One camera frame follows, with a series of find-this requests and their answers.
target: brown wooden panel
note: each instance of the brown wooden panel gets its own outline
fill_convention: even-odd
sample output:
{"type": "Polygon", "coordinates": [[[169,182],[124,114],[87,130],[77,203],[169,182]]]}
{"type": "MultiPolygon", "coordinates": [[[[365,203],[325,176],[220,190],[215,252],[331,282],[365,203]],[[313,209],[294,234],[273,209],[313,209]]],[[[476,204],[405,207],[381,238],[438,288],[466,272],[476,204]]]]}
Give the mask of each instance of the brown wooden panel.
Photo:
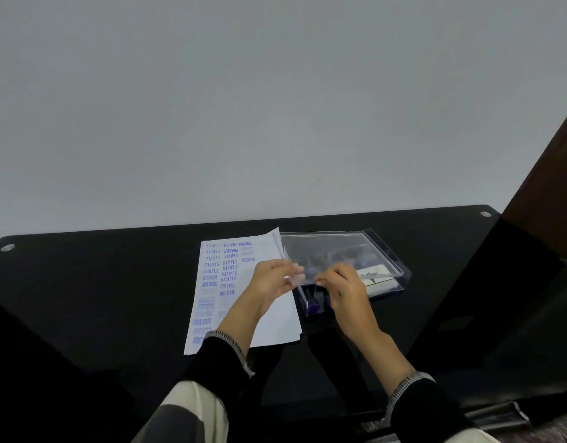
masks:
{"type": "Polygon", "coordinates": [[[567,257],[567,118],[502,217],[567,257]]]}

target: person's right hand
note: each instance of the person's right hand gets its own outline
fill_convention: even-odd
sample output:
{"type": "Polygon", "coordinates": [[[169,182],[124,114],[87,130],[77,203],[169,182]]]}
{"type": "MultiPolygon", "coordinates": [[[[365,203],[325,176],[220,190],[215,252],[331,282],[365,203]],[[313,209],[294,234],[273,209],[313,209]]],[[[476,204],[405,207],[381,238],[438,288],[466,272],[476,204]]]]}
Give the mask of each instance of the person's right hand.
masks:
{"type": "Polygon", "coordinates": [[[341,331],[358,347],[377,334],[378,322],[371,310],[366,286],[357,272],[338,263],[316,276],[318,286],[328,290],[331,307],[341,331]]]}

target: white stitching on cuff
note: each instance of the white stitching on cuff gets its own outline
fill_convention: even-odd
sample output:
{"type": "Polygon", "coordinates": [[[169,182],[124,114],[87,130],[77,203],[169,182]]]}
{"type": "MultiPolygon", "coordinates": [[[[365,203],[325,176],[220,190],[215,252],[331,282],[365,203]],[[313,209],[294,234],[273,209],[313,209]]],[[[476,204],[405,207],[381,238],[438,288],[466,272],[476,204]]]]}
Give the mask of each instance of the white stitching on cuff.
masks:
{"type": "Polygon", "coordinates": [[[222,339],[224,342],[228,343],[228,345],[230,345],[232,349],[235,350],[236,356],[239,357],[240,363],[243,365],[243,369],[246,372],[246,374],[248,374],[249,377],[252,377],[255,374],[255,372],[249,368],[249,365],[246,363],[246,359],[243,356],[242,350],[240,349],[238,343],[236,343],[232,337],[230,337],[224,331],[208,331],[206,333],[206,336],[204,337],[204,340],[207,339],[208,337],[217,337],[222,339]]]}
{"type": "Polygon", "coordinates": [[[417,381],[420,381],[421,379],[429,379],[435,382],[435,379],[433,379],[433,377],[430,374],[423,372],[415,372],[413,374],[408,375],[400,382],[400,384],[398,384],[398,387],[396,388],[394,393],[392,393],[392,396],[388,401],[388,407],[386,408],[386,416],[384,417],[384,421],[386,423],[390,424],[392,411],[394,410],[396,403],[400,399],[400,396],[403,393],[405,393],[406,389],[408,389],[411,385],[413,385],[417,381]]]}

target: black and white sweater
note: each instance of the black and white sweater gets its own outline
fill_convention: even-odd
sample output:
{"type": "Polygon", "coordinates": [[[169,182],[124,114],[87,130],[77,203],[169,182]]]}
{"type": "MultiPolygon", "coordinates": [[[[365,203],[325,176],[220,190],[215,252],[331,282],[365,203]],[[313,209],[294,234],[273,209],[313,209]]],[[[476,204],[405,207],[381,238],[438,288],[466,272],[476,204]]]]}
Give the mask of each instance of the black and white sweater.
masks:
{"type": "MultiPolygon", "coordinates": [[[[228,416],[253,372],[238,345],[213,331],[181,380],[172,388],[134,443],[221,443],[228,437],[228,416]],[[224,370],[229,376],[223,376],[224,370]]],[[[441,392],[431,376],[415,373],[391,396],[386,419],[402,443],[490,443],[441,392]]]]}

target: black sleeve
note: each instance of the black sleeve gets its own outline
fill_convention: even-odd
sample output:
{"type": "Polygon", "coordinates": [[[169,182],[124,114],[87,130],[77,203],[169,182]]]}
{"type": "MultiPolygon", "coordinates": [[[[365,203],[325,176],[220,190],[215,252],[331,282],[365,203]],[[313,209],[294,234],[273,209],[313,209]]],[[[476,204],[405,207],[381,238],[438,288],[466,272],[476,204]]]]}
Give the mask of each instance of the black sleeve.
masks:
{"type": "Polygon", "coordinates": [[[398,398],[391,426],[401,443],[443,443],[475,427],[430,379],[412,383],[398,398]]]}
{"type": "Polygon", "coordinates": [[[224,404],[229,417],[249,375],[235,350],[219,337],[206,337],[197,355],[179,379],[195,381],[206,387],[224,404]]]}

